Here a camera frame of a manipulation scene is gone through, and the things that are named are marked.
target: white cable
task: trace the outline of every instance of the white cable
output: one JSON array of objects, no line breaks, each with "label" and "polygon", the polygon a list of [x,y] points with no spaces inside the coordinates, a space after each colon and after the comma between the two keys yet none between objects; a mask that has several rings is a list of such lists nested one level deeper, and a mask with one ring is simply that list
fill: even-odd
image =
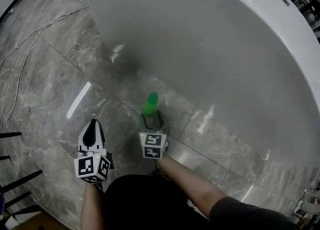
[{"label": "white cable", "polygon": [[[7,56],[4,57],[3,60],[0,61],[0,65],[4,62],[4,63],[3,63],[2,70],[1,70],[1,75],[0,75],[0,87],[1,87],[2,77],[5,76],[6,73],[9,73],[9,72],[13,69],[13,67],[14,67],[14,65],[15,65],[15,63],[16,63],[16,61],[17,61],[17,58],[18,58],[18,56],[19,56],[19,54],[20,54],[20,47],[21,47],[21,45],[22,45],[30,36],[32,36],[35,32],[40,31],[39,34],[37,35],[35,41],[33,42],[33,44],[30,46],[30,48],[29,48],[29,50],[28,50],[28,52],[27,52],[27,54],[26,54],[26,56],[25,56],[25,58],[24,58],[23,64],[22,64],[22,66],[21,66],[21,69],[20,69],[20,71],[19,71],[18,80],[17,80],[17,83],[16,83],[15,95],[14,95],[14,103],[13,103],[13,106],[12,106],[12,108],[11,108],[11,110],[10,110],[10,113],[9,113],[8,117],[5,116],[5,114],[4,114],[3,110],[2,110],[2,107],[1,107],[1,91],[0,91],[0,122],[1,122],[1,132],[2,132],[2,133],[4,132],[4,125],[3,125],[3,122],[2,122],[2,114],[3,114],[3,117],[4,117],[7,121],[8,121],[8,120],[10,119],[10,117],[12,116],[12,113],[13,113],[13,111],[14,111],[14,109],[15,109],[15,106],[16,106],[16,103],[17,103],[17,97],[18,97],[18,92],[19,92],[20,76],[21,76],[22,70],[23,70],[23,68],[24,68],[24,66],[25,66],[25,64],[26,64],[28,55],[30,54],[30,51],[31,51],[32,48],[35,46],[35,44],[36,44],[37,40],[39,39],[41,33],[42,33],[47,27],[53,25],[53,24],[56,23],[56,22],[59,22],[59,21],[61,21],[61,20],[64,20],[65,18],[69,17],[71,14],[73,14],[73,13],[75,13],[75,12],[83,9],[83,8],[84,8],[85,6],[87,6],[87,5],[88,5],[88,3],[85,3],[85,4],[83,4],[83,5],[75,8],[75,9],[74,9],[73,11],[71,11],[70,13],[60,15],[60,16],[58,16],[54,21],[52,21],[51,23],[46,24],[46,25],[44,25],[43,27],[40,27],[40,28],[34,30],[34,31],[33,31],[32,33],[30,33],[26,38],[24,38],[23,41],[22,41],[17,47],[14,47],[14,48],[11,50],[11,52],[10,52]],[[12,64],[12,66],[10,67],[10,69],[8,69],[8,70],[6,70],[6,71],[4,72],[4,68],[5,68],[5,65],[6,65],[6,63],[7,63],[7,61],[8,61],[8,58],[10,57],[10,55],[11,55],[15,50],[17,50],[18,52],[17,52],[17,55],[15,56],[15,59],[14,59],[14,61],[13,61],[13,64]],[[4,146],[5,146],[5,149],[6,149],[6,153],[7,153],[7,155],[9,155],[7,143],[6,143],[6,140],[5,140],[4,138],[3,138],[3,141],[4,141]],[[15,167],[14,167],[11,159],[9,159],[9,160],[10,160],[11,166],[12,166],[15,174],[18,175],[18,173],[17,173],[17,171],[16,171],[16,169],[15,169]],[[40,205],[40,204],[37,202],[37,200],[32,196],[32,194],[31,194],[30,196],[31,196],[32,199],[33,199],[43,210],[45,210],[48,214],[50,214],[52,217],[54,217],[56,220],[58,220],[58,221],[59,221],[60,223],[62,223],[64,226],[68,227],[68,228],[71,229],[71,230],[74,230],[72,227],[66,225],[66,224],[63,223],[61,220],[59,220],[56,216],[54,216],[52,213],[50,213],[49,211],[47,211],[42,205]]]},{"label": "white cable", "polygon": [[[51,23],[49,23],[49,24],[46,24],[45,26],[40,27],[40,28],[34,30],[34,31],[33,31],[32,33],[30,33],[26,38],[23,39],[23,41],[19,44],[19,46],[13,48],[13,49],[11,50],[11,52],[10,52],[3,60],[1,60],[0,65],[2,64],[3,61],[4,61],[4,63],[3,63],[3,67],[2,67],[1,75],[0,75],[0,87],[1,87],[2,77],[3,77],[6,73],[10,72],[10,71],[12,70],[12,68],[14,67],[15,63],[16,63],[16,60],[17,60],[17,58],[18,58],[18,56],[19,56],[19,54],[20,54],[20,46],[21,46],[30,36],[32,36],[35,32],[40,31],[39,34],[38,34],[38,36],[36,37],[35,41],[34,41],[33,44],[31,45],[31,47],[29,48],[29,50],[28,50],[28,52],[27,52],[27,54],[26,54],[26,56],[25,56],[25,59],[24,59],[24,61],[23,61],[22,67],[21,67],[21,69],[20,69],[20,72],[19,72],[19,75],[18,75],[18,81],[17,81],[17,83],[16,83],[14,102],[13,102],[13,106],[12,106],[11,110],[9,111],[10,113],[9,113],[8,117],[6,117],[6,115],[4,114],[4,112],[3,112],[3,110],[2,110],[2,107],[1,107],[1,92],[0,92],[0,115],[3,114],[3,117],[4,117],[6,120],[9,120],[9,119],[10,119],[10,117],[11,117],[11,115],[12,115],[14,109],[15,109],[15,106],[16,106],[16,103],[17,103],[18,91],[19,91],[19,83],[20,83],[21,72],[22,72],[22,70],[23,70],[23,68],[24,68],[24,66],[25,66],[25,64],[26,64],[26,61],[27,61],[27,58],[28,58],[28,55],[29,55],[31,49],[32,49],[32,48],[34,47],[34,45],[36,44],[36,42],[37,42],[37,40],[39,39],[41,33],[42,33],[47,27],[53,25],[54,23],[56,23],[56,22],[58,22],[58,21],[64,20],[65,18],[69,17],[71,14],[73,14],[73,13],[81,10],[82,8],[84,8],[85,6],[87,6],[87,4],[88,4],[88,3],[85,3],[85,4],[77,7],[76,9],[74,9],[73,11],[71,11],[71,12],[68,13],[68,14],[60,15],[60,16],[58,16],[53,22],[51,22]],[[17,52],[17,55],[15,56],[15,59],[14,59],[14,61],[13,61],[13,64],[12,64],[12,66],[11,66],[11,68],[10,68],[9,70],[6,70],[6,71],[4,72],[4,68],[5,68],[5,65],[6,65],[6,63],[7,63],[7,61],[8,61],[9,56],[10,56],[15,50],[18,50],[18,52]]]}]

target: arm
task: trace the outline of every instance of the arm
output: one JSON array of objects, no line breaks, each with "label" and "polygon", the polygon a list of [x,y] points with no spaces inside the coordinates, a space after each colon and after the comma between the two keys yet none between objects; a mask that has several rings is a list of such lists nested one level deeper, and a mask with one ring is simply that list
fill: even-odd
[{"label": "arm", "polygon": [[97,188],[93,184],[87,184],[82,206],[81,230],[105,229],[102,201]]},{"label": "arm", "polygon": [[175,182],[207,217],[212,207],[221,198],[227,197],[218,187],[195,174],[192,170],[166,155],[157,160],[162,170]]}]

